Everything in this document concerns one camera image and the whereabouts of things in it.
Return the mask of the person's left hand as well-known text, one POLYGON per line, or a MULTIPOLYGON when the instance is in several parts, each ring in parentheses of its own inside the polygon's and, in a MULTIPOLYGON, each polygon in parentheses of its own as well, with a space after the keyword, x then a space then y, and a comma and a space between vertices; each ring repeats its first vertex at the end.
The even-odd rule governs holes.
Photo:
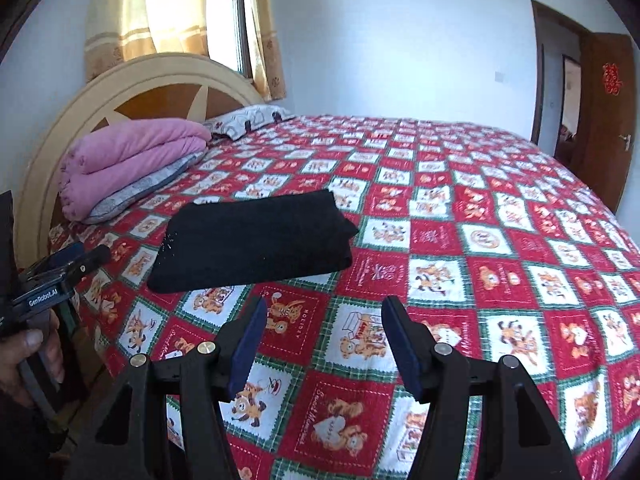
POLYGON ((58 336, 60 321, 54 312, 50 313, 50 334, 43 337, 41 330, 24 330, 9 338, 2 339, 0 350, 1 391, 17 404, 31 408, 34 400, 27 392, 18 366, 29 356, 43 350, 44 362, 49 375, 56 382, 62 382, 65 376, 63 352, 58 336))

